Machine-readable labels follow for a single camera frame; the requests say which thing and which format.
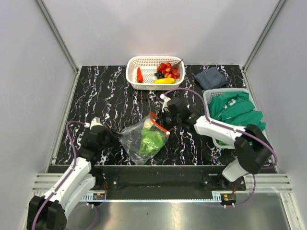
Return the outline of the red fake strawberries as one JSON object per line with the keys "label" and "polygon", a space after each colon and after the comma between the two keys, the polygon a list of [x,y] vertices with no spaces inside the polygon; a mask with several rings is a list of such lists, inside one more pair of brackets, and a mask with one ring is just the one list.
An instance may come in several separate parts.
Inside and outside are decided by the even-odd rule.
{"label": "red fake strawberries", "polygon": [[160,71],[164,73],[164,78],[173,78],[173,79],[179,79],[180,73],[178,71],[179,63],[177,64],[171,64],[170,62],[167,63],[161,63],[157,67],[157,71]]}

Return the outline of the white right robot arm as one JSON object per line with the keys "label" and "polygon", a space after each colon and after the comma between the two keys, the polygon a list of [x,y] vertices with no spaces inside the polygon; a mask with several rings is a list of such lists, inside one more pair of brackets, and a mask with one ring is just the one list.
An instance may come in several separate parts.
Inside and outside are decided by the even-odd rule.
{"label": "white right robot arm", "polygon": [[160,98],[163,105],[158,119],[163,128],[182,127],[187,132],[218,139],[235,149],[236,159],[227,164],[218,177],[218,185],[224,190],[230,189],[244,175],[258,174],[275,154],[263,132],[255,125],[230,126],[199,112],[191,112],[182,99],[171,99],[164,94]]}

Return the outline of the dark fake blueberries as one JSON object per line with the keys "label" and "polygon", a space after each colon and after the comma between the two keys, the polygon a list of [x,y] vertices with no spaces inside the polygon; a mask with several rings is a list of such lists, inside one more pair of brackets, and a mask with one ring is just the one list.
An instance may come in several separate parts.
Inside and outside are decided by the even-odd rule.
{"label": "dark fake blueberries", "polygon": [[164,73],[160,72],[160,71],[157,71],[155,74],[157,79],[162,79],[165,77]]}

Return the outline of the yellow fake banana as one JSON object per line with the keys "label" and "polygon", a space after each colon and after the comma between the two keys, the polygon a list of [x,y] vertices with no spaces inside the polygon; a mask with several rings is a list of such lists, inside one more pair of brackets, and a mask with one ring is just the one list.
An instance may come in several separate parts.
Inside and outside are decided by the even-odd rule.
{"label": "yellow fake banana", "polygon": [[173,84],[175,83],[175,79],[173,78],[161,78],[161,79],[157,79],[153,82],[153,84]]}

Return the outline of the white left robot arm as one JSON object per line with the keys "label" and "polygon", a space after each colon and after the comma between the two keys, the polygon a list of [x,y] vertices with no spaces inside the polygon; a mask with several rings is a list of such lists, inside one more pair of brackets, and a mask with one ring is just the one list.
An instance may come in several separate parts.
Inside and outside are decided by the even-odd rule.
{"label": "white left robot arm", "polygon": [[121,134],[103,125],[85,130],[80,149],[66,172],[43,195],[29,202],[28,230],[63,230],[69,215],[90,189],[100,189],[104,183],[101,169],[95,167],[103,150],[118,145]]}

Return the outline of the green fake lettuce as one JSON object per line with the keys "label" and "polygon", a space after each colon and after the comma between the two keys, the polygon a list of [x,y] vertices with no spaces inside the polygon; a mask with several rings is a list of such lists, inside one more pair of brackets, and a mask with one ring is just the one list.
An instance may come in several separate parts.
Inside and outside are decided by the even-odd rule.
{"label": "green fake lettuce", "polygon": [[155,155],[165,145],[167,139],[167,133],[158,128],[150,119],[147,119],[141,131],[139,153],[145,156]]}

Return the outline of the red fake chili pepper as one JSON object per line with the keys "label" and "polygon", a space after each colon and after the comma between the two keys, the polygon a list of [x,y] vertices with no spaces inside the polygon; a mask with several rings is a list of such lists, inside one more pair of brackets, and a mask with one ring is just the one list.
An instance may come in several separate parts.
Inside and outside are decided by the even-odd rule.
{"label": "red fake chili pepper", "polygon": [[143,83],[143,76],[140,67],[137,68],[137,82]]}

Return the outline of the clear zip top bag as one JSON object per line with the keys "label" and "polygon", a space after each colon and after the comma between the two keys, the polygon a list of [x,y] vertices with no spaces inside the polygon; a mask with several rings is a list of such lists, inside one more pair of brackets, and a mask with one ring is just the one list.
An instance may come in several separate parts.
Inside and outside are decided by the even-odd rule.
{"label": "clear zip top bag", "polygon": [[168,141],[170,131],[157,123],[158,116],[150,112],[137,124],[120,132],[120,143],[129,158],[137,165],[144,165],[155,156]]}

